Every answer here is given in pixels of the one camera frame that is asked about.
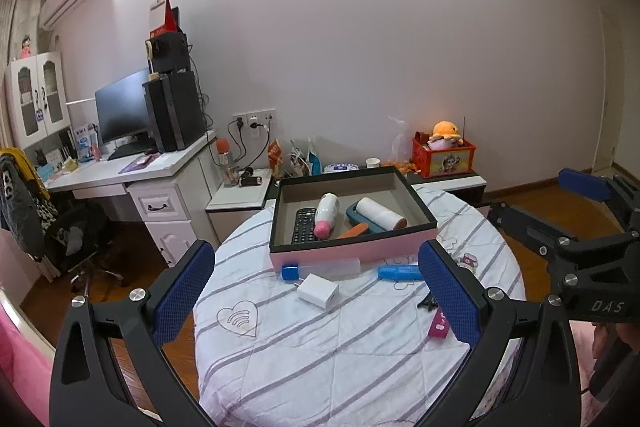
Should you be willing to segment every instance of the yellow cloth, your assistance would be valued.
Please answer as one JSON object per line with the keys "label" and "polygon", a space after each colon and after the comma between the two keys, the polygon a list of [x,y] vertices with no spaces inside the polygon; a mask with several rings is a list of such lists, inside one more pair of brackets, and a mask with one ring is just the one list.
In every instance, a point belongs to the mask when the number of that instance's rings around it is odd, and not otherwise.
{"label": "yellow cloth", "polygon": [[42,197],[49,200],[49,191],[44,186],[44,183],[42,183],[40,176],[38,176],[38,173],[35,171],[33,165],[31,165],[31,162],[22,149],[6,147],[4,149],[0,149],[0,155],[2,154],[10,154],[13,156],[15,164],[20,171],[20,174],[22,174],[24,181],[28,182],[30,180],[35,180],[38,184],[38,190]]}

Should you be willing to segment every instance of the striped tablecloth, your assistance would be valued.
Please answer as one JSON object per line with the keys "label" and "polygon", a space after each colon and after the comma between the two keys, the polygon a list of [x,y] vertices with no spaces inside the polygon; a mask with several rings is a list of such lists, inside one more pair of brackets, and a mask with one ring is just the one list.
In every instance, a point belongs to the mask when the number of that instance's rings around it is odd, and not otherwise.
{"label": "striped tablecloth", "polygon": [[[476,275],[524,299],[522,274],[502,236],[451,194],[418,189],[453,257],[478,259]],[[364,266],[340,282],[323,311],[273,272],[273,208],[239,227],[216,252],[216,268],[194,307],[200,404],[228,427],[412,426],[434,402],[468,344],[427,337],[435,312],[417,309],[424,282],[377,279]],[[415,255],[384,263],[414,263]],[[511,367],[511,341],[477,413],[491,406]]]}

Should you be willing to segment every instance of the heart pattern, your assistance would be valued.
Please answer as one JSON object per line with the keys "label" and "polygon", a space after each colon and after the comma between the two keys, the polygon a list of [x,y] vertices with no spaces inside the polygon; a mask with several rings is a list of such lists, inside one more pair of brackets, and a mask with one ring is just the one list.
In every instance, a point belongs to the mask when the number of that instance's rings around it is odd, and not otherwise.
{"label": "heart pattern", "polygon": [[233,308],[218,311],[218,323],[236,335],[255,337],[258,329],[258,308],[251,301],[240,301]]}

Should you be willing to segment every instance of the orange plush toy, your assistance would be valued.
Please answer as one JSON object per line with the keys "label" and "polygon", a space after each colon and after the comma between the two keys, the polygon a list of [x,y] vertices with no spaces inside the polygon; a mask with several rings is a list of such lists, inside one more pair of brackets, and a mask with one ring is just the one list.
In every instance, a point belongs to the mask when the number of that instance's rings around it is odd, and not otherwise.
{"label": "orange plush toy", "polygon": [[433,134],[429,137],[429,141],[441,139],[450,140],[451,142],[457,141],[458,145],[464,143],[462,136],[460,136],[458,126],[448,121],[441,121],[433,126]]}

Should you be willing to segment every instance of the blue tube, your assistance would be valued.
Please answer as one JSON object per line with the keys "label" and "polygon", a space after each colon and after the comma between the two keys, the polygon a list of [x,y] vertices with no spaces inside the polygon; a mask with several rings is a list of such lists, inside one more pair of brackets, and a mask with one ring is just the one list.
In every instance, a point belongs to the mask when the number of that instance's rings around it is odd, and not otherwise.
{"label": "blue tube", "polygon": [[394,264],[378,267],[378,279],[390,281],[422,281],[417,264]]}

